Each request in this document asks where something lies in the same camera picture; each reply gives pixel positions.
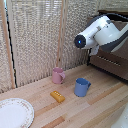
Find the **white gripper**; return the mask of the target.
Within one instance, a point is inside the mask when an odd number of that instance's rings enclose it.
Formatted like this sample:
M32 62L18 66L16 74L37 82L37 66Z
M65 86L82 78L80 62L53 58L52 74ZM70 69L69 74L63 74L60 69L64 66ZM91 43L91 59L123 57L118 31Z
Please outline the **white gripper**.
M99 45L96 45L95 47L91 48L91 52L90 52L90 56L92 55L96 55L98 53L99 50Z

